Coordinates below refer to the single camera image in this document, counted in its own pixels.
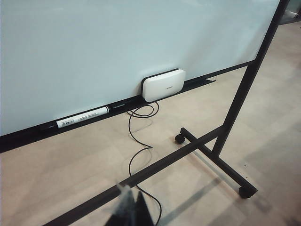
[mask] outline whiteboard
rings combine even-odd
[[[279,0],[1,0],[1,135],[255,59]]]

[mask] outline black metal stand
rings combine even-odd
[[[134,187],[135,185],[141,183],[152,175],[158,173],[165,167],[171,165],[172,163],[178,161],[189,153],[196,149],[199,149],[204,153],[209,159],[212,160],[219,168],[221,168],[226,174],[228,174],[234,181],[236,181],[241,187],[239,189],[239,194],[242,198],[249,198],[257,192],[257,189],[246,181],[241,175],[239,175],[234,169],[232,169],[227,163],[225,163],[219,155],[222,148],[226,142],[226,139],[230,133],[230,130],[235,122],[235,119],[239,113],[239,110],[246,98],[246,95],[252,85],[252,82],[260,68],[263,58],[268,50],[268,47],[273,39],[276,32],[280,19],[286,9],[289,0],[280,0],[280,3],[276,9],[273,19],[269,25],[269,29],[265,35],[262,42],[260,50],[257,57],[251,64],[247,67],[244,77],[239,85],[236,92],[234,100],[228,111],[226,119],[222,126],[212,130],[211,132],[203,135],[200,138],[194,137],[185,128],[181,129],[181,134],[176,136],[176,141],[178,143],[183,143],[185,138],[190,141],[189,144],[181,147],[179,150],[169,154],[163,159],[158,160],[154,164],[144,168],[143,170],[137,172],[136,174],[128,177],[127,179],[120,182],[121,185],[129,185]],[[205,144],[209,141],[217,138],[215,145],[211,150],[209,150]],[[100,193],[99,195],[93,197],[92,199],[84,202],[83,204],[75,207],[74,209],[64,213],[63,215],[57,217],[56,219],[46,223],[44,226],[67,226],[87,215],[88,213],[94,211],[95,209],[106,204],[110,200],[116,198],[120,194],[117,186],[113,186],[108,190]]]

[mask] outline whiteboard marker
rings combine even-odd
[[[88,119],[92,119],[95,118],[97,116],[103,115],[103,114],[107,114],[109,113],[109,108],[106,107],[102,107],[102,108],[98,108],[96,110],[92,110],[90,112],[86,112],[86,113],[82,113],[82,114],[78,114],[66,119],[62,119],[59,121],[56,121],[56,124],[58,126],[58,128],[63,128],[65,126],[70,126],[72,124],[81,122],[81,121],[85,121]]]

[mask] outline stand leg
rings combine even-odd
[[[243,105],[246,95],[248,94],[249,89],[254,81],[254,78],[257,75],[257,72],[264,59],[264,56],[267,53],[269,45],[272,42],[272,39],[278,28],[279,22],[282,18],[282,15],[286,9],[288,2],[289,2],[288,0],[281,0],[280,3],[278,4],[276,12],[269,25],[268,31],[264,37],[262,45],[256,56],[256,59],[254,60],[254,63],[252,65],[249,65],[246,69],[244,77],[238,87],[238,90],[236,92],[234,100],[231,104],[231,107],[230,107],[228,114],[226,116],[226,119],[224,121],[223,127],[224,127],[225,131],[220,136],[218,136],[218,138],[214,144],[214,147],[212,149],[212,152],[216,156],[219,156],[222,151],[222,148],[226,142],[226,139],[230,133],[230,130],[235,122],[235,119],[237,118],[239,110],[240,110],[241,106]]]
[[[187,138],[189,141],[193,142],[197,140],[195,136],[189,133],[185,128],[181,129],[181,134]],[[241,188],[239,189],[239,195],[242,198],[250,198],[253,194],[257,192],[256,187],[250,184],[246,179],[244,179],[240,174],[238,174],[231,166],[225,163],[219,157],[211,152],[209,148],[205,145],[199,145],[198,149],[204,153],[211,161],[213,161],[219,168],[221,168],[229,177],[231,177],[234,181],[236,181]]]

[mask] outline white device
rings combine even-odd
[[[177,68],[144,78],[141,85],[144,100],[153,102],[181,91],[185,76],[186,72]]]

